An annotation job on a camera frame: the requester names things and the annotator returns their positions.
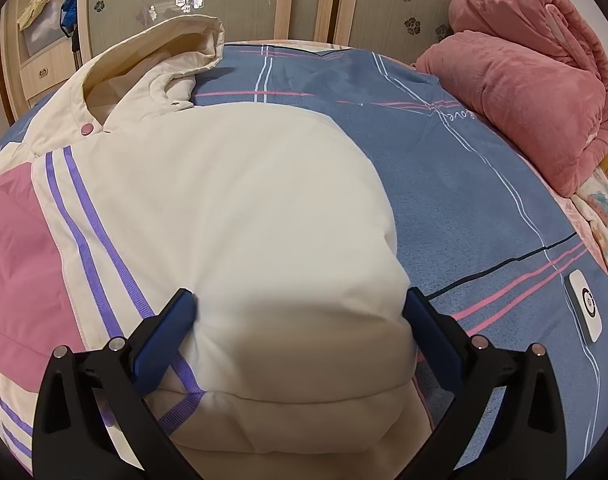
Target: pink quilt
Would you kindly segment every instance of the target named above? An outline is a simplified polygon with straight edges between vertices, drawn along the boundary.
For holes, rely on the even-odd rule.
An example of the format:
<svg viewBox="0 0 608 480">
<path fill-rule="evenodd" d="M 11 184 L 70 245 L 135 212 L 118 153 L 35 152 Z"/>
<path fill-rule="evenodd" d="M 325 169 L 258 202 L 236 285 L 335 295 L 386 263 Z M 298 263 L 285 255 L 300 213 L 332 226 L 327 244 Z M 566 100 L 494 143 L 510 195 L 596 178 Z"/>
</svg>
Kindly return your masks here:
<svg viewBox="0 0 608 480">
<path fill-rule="evenodd" d="M 417 70 L 509 137 L 570 197 L 608 152 L 608 60 L 569 0 L 452 0 L 457 34 Z"/>
</svg>

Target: white device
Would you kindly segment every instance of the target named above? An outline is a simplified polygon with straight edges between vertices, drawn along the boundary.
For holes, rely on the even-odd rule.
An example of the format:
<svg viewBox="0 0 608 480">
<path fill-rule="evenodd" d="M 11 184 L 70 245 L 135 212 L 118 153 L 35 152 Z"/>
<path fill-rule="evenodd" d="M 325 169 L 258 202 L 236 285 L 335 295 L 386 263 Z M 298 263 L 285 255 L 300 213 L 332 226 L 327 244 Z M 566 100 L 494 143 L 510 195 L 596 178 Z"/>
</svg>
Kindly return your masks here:
<svg viewBox="0 0 608 480">
<path fill-rule="evenodd" d="M 580 270 L 574 270 L 566 277 L 566 288 L 575 308 L 575 313 L 582 327 L 582 334 L 587 344 L 595 343 L 602 333 L 602 318 L 597 305 Z"/>
</svg>

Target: drawer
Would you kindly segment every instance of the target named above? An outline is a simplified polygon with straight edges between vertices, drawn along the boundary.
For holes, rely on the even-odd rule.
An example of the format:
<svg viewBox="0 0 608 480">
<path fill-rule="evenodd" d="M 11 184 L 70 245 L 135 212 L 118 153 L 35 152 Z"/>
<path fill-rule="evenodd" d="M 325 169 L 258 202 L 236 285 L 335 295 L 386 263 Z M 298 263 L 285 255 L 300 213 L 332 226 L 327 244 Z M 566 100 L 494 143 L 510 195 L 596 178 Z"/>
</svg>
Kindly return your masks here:
<svg viewBox="0 0 608 480">
<path fill-rule="evenodd" d="M 31 57 L 20 67 L 20 79 L 26 100 L 75 73 L 75 58 L 70 38 L 57 40 L 48 48 Z"/>
</svg>

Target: bed sheet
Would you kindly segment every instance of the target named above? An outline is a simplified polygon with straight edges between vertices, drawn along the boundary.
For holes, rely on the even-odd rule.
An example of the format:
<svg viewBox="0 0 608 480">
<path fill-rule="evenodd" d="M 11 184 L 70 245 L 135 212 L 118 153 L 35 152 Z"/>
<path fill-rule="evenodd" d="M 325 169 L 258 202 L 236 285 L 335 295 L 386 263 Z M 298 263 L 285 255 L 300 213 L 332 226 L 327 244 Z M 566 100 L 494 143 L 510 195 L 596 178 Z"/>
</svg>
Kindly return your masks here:
<svg viewBox="0 0 608 480">
<path fill-rule="evenodd" d="M 562 395 L 568 471 L 583 460 L 608 424 L 608 276 L 525 161 L 436 78 L 363 50 L 232 44 L 217 67 L 196 77 L 192 101 L 267 102 L 332 117 L 380 175 L 411 284 L 437 292 L 436 309 L 470 334 L 501 348 L 547 347 Z M 23 129 L 18 124 L 12 140 Z M 575 269 L 591 285 L 605 327 L 590 346 L 563 283 Z M 417 381 L 439 420 L 449 394 L 426 362 Z M 462 463 L 481 450 L 500 402 L 497 392 Z"/>
</svg>

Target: purple trim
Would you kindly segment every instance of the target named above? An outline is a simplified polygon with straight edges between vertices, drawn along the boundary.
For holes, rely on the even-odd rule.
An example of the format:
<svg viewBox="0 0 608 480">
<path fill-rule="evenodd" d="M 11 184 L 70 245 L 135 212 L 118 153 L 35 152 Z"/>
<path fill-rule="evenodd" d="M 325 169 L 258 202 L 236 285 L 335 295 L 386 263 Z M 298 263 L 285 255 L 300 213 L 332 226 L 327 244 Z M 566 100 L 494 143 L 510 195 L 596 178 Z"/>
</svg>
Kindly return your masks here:
<svg viewBox="0 0 608 480">
<path fill-rule="evenodd" d="M 4 433 L 6 433 L 8 439 L 13 443 L 15 447 L 17 447 L 17 449 L 24 453 L 28 458 L 33 458 L 33 453 L 31 452 L 31 450 L 28 449 L 24 444 L 22 444 L 13 433 L 8 431 L 8 428 L 4 424 L 2 424 L 2 429 L 4 430 Z"/>
<path fill-rule="evenodd" d="M 193 415 L 197 407 L 200 405 L 200 401 L 204 396 L 204 392 L 197 394 L 188 394 L 174 407 L 168 410 L 160 419 L 159 425 L 162 427 L 166 434 L 172 434 L 182 424 L 184 424 L 188 418 Z"/>
<path fill-rule="evenodd" d="M 126 288 L 126 292 L 129 294 L 130 300 L 140 313 L 140 316 L 154 316 L 155 313 L 153 312 L 153 309 L 148 304 L 148 301 L 146 301 L 144 298 L 144 294 L 142 294 L 142 291 L 138 287 L 137 283 L 135 283 L 132 274 L 130 273 L 129 269 L 127 269 L 126 264 L 124 264 L 124 261 L 120 255 L 117 253 L 117 250 L 108 237 L 108 234 L 106 234 L 100 217 L 97 215 L 97 211 L 93 206 L 91 197 L 88 195 L 88 191 L 84 186 L 82 176 L 79 174 L 78 166 L 75 164 L 73 152 L 71 151 L 70 146 L 66 146 L 66 148 L 64 148 L 64 159 L 66 160 L 66 165 L 68 166 L 68 172 L 70 173 L 73 185 L 75 186 L 75 191 L 78 192 L 79 203 L 82 205 L 86 218 L 88 218 L 88 222 L 91 224 L 93 232 L 97 236 L 98 240 L 100 240 L 111 258 L 111 261 L 115 266 L 115 270 L 117 270 L 117 273 L 120 275 L 124 288 Z"/>
<path fill-rule="evenodd" d="M 4 411 L 4 413 L 6 413 L 8 415 L 8 418 L 10 418 L 15 424 L 17 424 L 18 428 L 23 430 L 24 433 L 26 433 L 27 435 L 33 436 L 33 428 L 31 428 L 28 424 L 26 424 L 20 418 L 20 416 L 17 415 L 17 413 L 15 413 L 13 410 L 11 410 L 9 405 L 2 400 L 2 397 L 0 397 L 0 408 L 2 408 L 2 411 Z"/>
<path fill-rule="evenodd" d="M 86 186 L 84 185 L 84 180 L 79 173 L 78 165 L 75 163 L 75 159 L 73 158 L 73 151 L 70 146 L 66 146 L 64 148 L 64 159 L 66 160 L 66 166 L 68 167 L 68 172 L 70 173 L 71 180 L 73 181 L 73 186 L 75 186 L 75 190 L 78 194 L 79 203 L 84 210 L 86 218 L 88 219 L 89 224 L 97 236 L 97 239 L 104 246 L 106 253 L 109 255 L 115 270 L 120 276 L 122 283 L 124 284 L 124 288 L 126 289 L 130 300 L 132 301 L 135 309 L 138 311 L 140 316 L 143 318 L 154 316 L 155 313 L 153 309 L 144 298 L 144 294 L 140 290 L 138 284 L 135 282 L 133 275 L 130 273 L 130 270 L 126 267 L 126 264 L 122 260 L 121 256 L 115 249 L 115 246 L 111 242 L 111 239 L 108 237 L 104 226 L 102 225 L 102 221 L 100 220 L 99 215 L 93 205 L 93 201 L 91 200 L 88 191 L 86 190 Z M 194 408 L 197 409 L 197 405 L 199 404 L 199 399 L 202 398 L 204 391 L 198 386 L 197 380 L 195 379 L 195 375 L 191 370 L 191 367 L 186 362 L 186 360 L 182 357 L 182 355 L 178 352 L 175 354 L 171 361 L 171 366 L 180 381 L 182 381 L 182 385 L 186 389 L 188 394 L 195 394 L 198 396 L 197 402 L 194 402 Z M 193 414 L 193 412 L 188 413 L 188 418 Z"/>
<path fill-rule="evenodd" d="M 104 425 L 107 428 L 115 426 L 117 424 L 117 420 L 115 418 L 115 414 L 111 407 L 107 404 L 103 410 L 100 410 L 100 415 L 102 416 L 102 420 L 104 421 Z"/>
<path fill-rule="evenodd" d="M 88 242 L 64 206 L 60 188 L 58 187 L 58 181 L 55 177 L 55 169 L 53 168 L 53 152 L 48 152 L 46 154 L 46 177 L 49 181 L 50 193 L 53 195 L 53 200 L 55 200 L 60 214 L 64 218 L 66 225 L 70 229 L 70 232 L 78 245 L 79 256 L 82 260 L 82 267 L 84 268 L 86 280 L 91 289 L 100 316 L 102 317 L 102 321 L 104 322 L 104 326 L 106 327 L 106 331 L 111 338 L 124 335 L 119 323 L 117 323 L 115 314 L 111 310 L 111 305 L 106 297 L 104 289 L 102 288 L 102 282 L 100 281 L 97 269 L 95 269 L 93 255 L 91 254 L 91 249 L 88 247 Z"/>
</svg>

